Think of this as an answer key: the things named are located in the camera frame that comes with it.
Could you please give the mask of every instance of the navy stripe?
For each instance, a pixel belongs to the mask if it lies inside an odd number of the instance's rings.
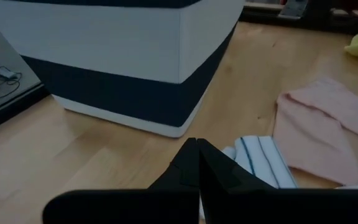
[[[258,142],[259,142],[260,149],[262,150],[262,153],[264,154],[264,157],[265,157],[265,159],[266,159],[266,161],[267,161],[267,163],[268,163],[268,166],[270,167],[270,171],[272,171],[274,180],[276,181],[276,184],[277,184],[278,188],[280,188],[280,184],[278,183],[278,180],[277,180],[276,174],[274,173],[272,164],[270,163],[269,159],[268,159],[267,156],[266,156],[266,153],[265,153],[265,151],[264,151],[264,148],[262,147],[262,144],[260,143],[259,137],[258,137]]]
[[[291,173],[290,169],[288,168],[288,166],[286,165],[287,163],[284,161],[283,156],[281,155],[281,152],[278,150],[276,142],[274,141],[273,138],[272,138],[272,141],[273,141],[273,144],[274,144],[274,146],[276,148],[276,151],[278,152],[278,155],[280,156],[281,161],[283,162],[283,166],[285,166],[285,168],[286,168],[286,170],[288,172],[288,175],[291,177],[291,180],[292,180],[293,184],[295,185],[295,187],[298,187],[298,184],[296,184],[296,182],[295,182],[295,180],[294,180],[294,178],[292,176],[292,173]]]
[[[240,139],[241,139],[242,146],[243,146],[244,149],[246,150],[246,154],[247,154],[247,157],[248,157],[249,166],[251,167],[251,172],[252,172],[252,174],[255,175],[254,163],[252,162],[252,158],[251,158],[251,155],[249,154],[247,145],[246,145],[246,143],[244,142],[244,140],[243,140],[242,137],[241,137]]]
[[[10,0],[32,3],[64,4],[74,6],[113,6],[113,7],[156,7],[179,9],[201,0]]]
[[[235,27],[212,55],[180,84],[97,72],[26,56],[22,58],[51,94],[113,113],[180,127],[218,69]]]

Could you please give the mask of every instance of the wooden floor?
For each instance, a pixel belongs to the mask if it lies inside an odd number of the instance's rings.
[[[180,139],[65,111],[52,97],[44,99],[0,125],[0,224],[40,223],[44,205],[71,189],[146,188],[188,137],[206,138],[222,149],[240,136],[271,135],[278,94],[318,77],[333,77],[358,95],[358,58],[343,51],[350,40],[240,23]],[[346,134],[358,158],[358,136]],[[303,187],[337,186],[294,173]]]

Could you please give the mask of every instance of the white towel with blue stripes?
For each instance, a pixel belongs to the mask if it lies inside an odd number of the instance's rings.
[[[234,147],[223,153],[243,169],[278,189],[298,188],[287,164],[271,136],[244,136],[236,139]],[[200,215],[204,211],[200,201]]]

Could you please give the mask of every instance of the pink towel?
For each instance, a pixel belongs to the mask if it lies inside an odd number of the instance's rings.
[[[342,126],[358,134],[358,96],[330,78],[281,94],[274,138],[290,167],[358,185],[358,163]]]

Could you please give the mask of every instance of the hardwood floor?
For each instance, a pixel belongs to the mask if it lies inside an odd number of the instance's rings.
[[[271,135],[279,93],[330,76],[358,95],[350,36],[240,23],[200,111],[170,139],[60,107],[52,97],[0,125],[0,224],[40,223],[45,204],[71,189],[146,188],[188,137],[216,147]],[[358,158],[358,136],[346,131]],[[293,170],[302,187],[337,184]]]

